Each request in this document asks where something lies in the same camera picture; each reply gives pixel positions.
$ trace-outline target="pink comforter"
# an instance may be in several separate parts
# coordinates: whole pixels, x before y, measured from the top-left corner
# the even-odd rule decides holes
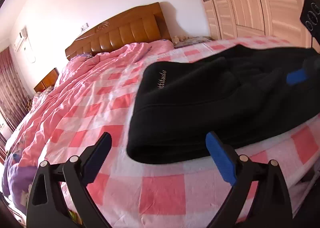
[[[135,43],[88,59],[55,87],[21,125],[15,146],[23,152],[18,162],[8,163],[8,183],[18,178],[10,170],[36,168],[44,159],[51,164],[65,162],[72,155],[80,155],[107,131],[112,135],[113,147],[95,182],[87,188],[114,228],[205,227],[230,190],[212,159],[169,165],[134,162],[125,152],[129,122],[142,73],[149,64],[162,60],[193,62],[237,43],[252,48],[290,46],[274,37],[241,38],[159,55],[152,44]],[[278,160],[291,188],[319,156],[319,130],[320,120],[315,117],[290,132],[241,148],[238,153],[258,162]],[[62,188],[68,207],[76,210],[65,184]],[[254,191],[252,186],[242,216],[248,213]]]

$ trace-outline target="blue clamp handle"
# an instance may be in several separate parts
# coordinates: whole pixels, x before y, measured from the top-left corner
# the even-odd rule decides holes
[[[237,180],[236,166],[224,150],[222,142],[215,133],[209,132],[205,144],[223,180],[233,186]]]

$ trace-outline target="black clamp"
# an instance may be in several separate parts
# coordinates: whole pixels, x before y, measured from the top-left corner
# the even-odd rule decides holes
[[[112,228],[93,202],[86,186],[95,180],[111,149],[111,136],[104,133],[94,146],[62,164],[41,162],[36,173],[27,209],[28,228]],[[290,228],[292,210],[289,193],[279,164],[254,163],[232,147],[223,145],[209,133],[207,148],[223,179],[232,188],[207,228]],[[252,181],[259,181],[247,219],[236,221],[245,203]],[[76,224],[70,216],[60,187],[66,182],[83,224]]]

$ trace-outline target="wardrobe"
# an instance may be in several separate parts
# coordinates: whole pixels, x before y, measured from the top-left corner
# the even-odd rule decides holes
[[[295,46],[320,46],[300,22],[304,0],[202,0],[213,39],[276,36]]]

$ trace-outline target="air conditioner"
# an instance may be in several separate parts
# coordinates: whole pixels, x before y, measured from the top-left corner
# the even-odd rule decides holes
[[[19,51],[23,41],[28,37],[27,29],[24,27],[18,34],[18,37],[14,43],[14,50]]]

